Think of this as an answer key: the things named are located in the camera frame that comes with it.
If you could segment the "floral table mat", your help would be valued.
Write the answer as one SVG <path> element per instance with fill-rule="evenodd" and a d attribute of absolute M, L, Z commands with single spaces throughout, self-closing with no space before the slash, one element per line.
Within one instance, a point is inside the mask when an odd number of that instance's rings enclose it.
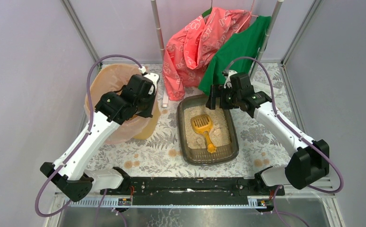
<path fill-rule="evenodd" d="M 131 176 L 250 177 L 266 167 L 289 162 L 285 149 L 261 123 L 234 109 L 231 115 L 238 138 L 238 156 L 219 165 L 190 165 L 179 145 L 177 107 L 175 101 L 170 101 L 166 108 L 160 107 L 156 128 L 148 139 L 102 145 L 87 168 L 102 170 L 117 166 Z"/>

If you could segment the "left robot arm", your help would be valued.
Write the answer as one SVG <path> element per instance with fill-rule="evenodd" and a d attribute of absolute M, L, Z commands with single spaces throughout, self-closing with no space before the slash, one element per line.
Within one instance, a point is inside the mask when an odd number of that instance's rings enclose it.
<path fill-rule="evenodd" d="M 86 167 L 105 140 L 134 115 L 151 118 L 160 76 L 135 74 L 120 92 L 101 96 L 86 125 L 68 150 L 54 162 L 45 162 L 40 170 L 71 201 L 77 202 L 90 192 L 117 189 L 127 174 L 120 168 L 90 171 Z"/>

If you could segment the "pink patterned jacket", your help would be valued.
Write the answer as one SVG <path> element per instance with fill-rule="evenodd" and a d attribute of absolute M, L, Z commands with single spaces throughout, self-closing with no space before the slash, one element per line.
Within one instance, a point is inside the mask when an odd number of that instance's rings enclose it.
<path fill-rule="evenodd" d="M 214 7 L 169 39 L 162 67 L 169 100 L 182 100 L 186 87 L 200 84 L 216 52 L 232 35 L 244 31 L 251 17 L 247 10 Z"/>

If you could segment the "yellow litter scoop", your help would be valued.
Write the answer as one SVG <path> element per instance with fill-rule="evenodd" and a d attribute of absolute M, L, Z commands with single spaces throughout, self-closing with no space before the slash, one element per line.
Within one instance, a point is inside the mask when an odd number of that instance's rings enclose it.
<path fill-rule="evenodd" d="M 202 135 L 206 141 L 207 151 L 210 154 L 216 152 L 217 147 L 210 139 L 209 133 L 213 127 L 213 121 L 208 114 L 201 114 L 191 118 L 191 126 L 195 133 Z"/>

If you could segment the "green t-shirt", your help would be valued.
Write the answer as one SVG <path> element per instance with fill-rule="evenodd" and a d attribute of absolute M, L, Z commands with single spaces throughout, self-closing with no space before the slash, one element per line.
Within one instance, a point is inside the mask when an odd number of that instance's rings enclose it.
<path fill-rule="evenodd" d="M 222 75 L 222 71 L 232 60 L 242 56 L 256 58 L 270 22 L 271 16 L 259 16 L 247 29 L 233 34 L 211 59 L 198 89 L 209 95 L 212 84 L 225 83 L 226 78 Z"/>

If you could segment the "grey translucent litter box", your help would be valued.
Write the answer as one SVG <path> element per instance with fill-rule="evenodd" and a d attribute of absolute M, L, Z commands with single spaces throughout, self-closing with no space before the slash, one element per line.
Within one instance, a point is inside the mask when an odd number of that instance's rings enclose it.
<path fill-rule="evenodd" d="M 227 121 L 227 128 L 230 135 L 230 143 L 218 147 L 216 152 L 210 154 L 207 149 L 191 149 L 187 146 L 184 124 L 184 109 L 206 104 L 208 96 L 196 95 L 183 99 L 177 107 L 178 135 L 181 152 L 184 160 L 196 166 L 207 166 L 225 163 L 235 159 L 239 153 L 239 145 L 233 119 L 229 110 L 223 110 Z"/>

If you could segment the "white clothes rack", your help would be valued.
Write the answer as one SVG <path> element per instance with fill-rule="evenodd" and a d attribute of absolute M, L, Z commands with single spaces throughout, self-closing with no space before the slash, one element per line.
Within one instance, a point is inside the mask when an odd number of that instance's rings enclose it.
<path fill-rule="evenodd" d="M 161 56 L 163 57 L 164 54 L 165 54 L 165 45 L 164 45 L 164 40 L 163 40 L 163 35 L 162 35 L 162 30 L 161 30 L 161 25 L 160 25 L 157 2 L 155 0 L 151 0 L 150 2 L 151 2 L 153 18 L 154 18 L 154 22 L 155 22 L 155 28 L 156 28 L 156 32 L 157 32 L 159 50 L 160 50 Z M 278 17 L 278 14 L 279 14 L 279 11 L 281 9 L 281 6 L 282 6 L 283 2 L 284 2 L 283 0 L 277 0 L 276 1 L 276 5 L 275 5 L 273 13 L 271 15 L 271 22 L 270 22 L 268 28 L 266 29 L 266 32 L 264 33 L 263 40 L 262 40 L 262 45 L 259 48 L 259 51 L 258 51 L 258 54 L 257 54 L 256 60 L 258 60 L 258 61 L 260 61 L 262 59 L 262 56 L 263 56 L 263 54 L 266 50 L 268 40 L 270 38 L 271 32 L 273 30 L 273 26 L 276 22 L 276 19 Z M 257 66 L 255 65 L 255 63 L 253 63 L 251 71 L 249 72 L 250 81 L 251 81 L 251 83 L 253 84 L 253 86 L 255 88 L 266 91 L 266 89 L 268 88 L 267 85 L 263 84 L 263 83 L 260 83 L 260 82 L 257 82 L 254 79 L 256 71 L 257 71 Z M 164 90 L 163 100 L 162 100 L 162 105 L 161 106 L 163 108 L 168 107 L 168 102 L 169 102 L 169 97 L 168 97 L 168 94 L 167 94 L 166 90 Z"/>

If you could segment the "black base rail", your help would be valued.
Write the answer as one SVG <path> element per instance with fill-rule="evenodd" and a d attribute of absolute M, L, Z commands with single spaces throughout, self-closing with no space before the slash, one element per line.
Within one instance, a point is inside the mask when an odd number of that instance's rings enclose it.
<path fill-rule="evenodd" d="M 201 198 L 209 195 L 251 196 L 270 199 L 274 195 L 284 196 L 284 188 L 268 187 L 261 182 L 259 174 L 255 178 L 244 177 L 133 177 L 116 168 L 122 175 L 122 183 L 116 189 L 102 189 L 107 196 L 152 196 L 195 194 Z"/>

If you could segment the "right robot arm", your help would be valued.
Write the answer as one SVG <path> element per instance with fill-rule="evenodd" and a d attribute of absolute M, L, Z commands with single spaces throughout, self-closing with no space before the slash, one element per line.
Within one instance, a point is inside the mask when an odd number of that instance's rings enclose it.
<path fill-rule="evenodd" d="M 287 165 L 268 167 L 255 174 L 262 187 L 290 184 L 301 190 L 329 173 L 324 158 L 329 155 L 329 145 L 301 132 L 275 107 L 270 96 L 254 90 L 246 73 L 231 71 L 225 84 L 210 86 L 206 107 L 214 110 L 217 106 L 246 112 L 266 127 L 289 154 Z"/>

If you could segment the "beige cat litter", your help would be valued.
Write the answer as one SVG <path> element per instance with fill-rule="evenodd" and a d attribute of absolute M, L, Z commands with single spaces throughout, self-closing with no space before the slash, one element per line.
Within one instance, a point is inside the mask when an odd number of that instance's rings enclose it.
<path fill-rule="evenodd" d="M 191 125 L 191 118 L 207 114 L 213 122 L 212 129 L 209 133 L 211 142 L 216 148 L 228 145 L 230 143 L 230 135 L 227 128 L 227 121 L 224 111 L 220 108 L 210 110 L 204 105 L 194 106 L 184 109 L 184 124 L 187 146 L 191 149 L 207 149 L 207 142 L 204 136 L 196 133 Z"/>

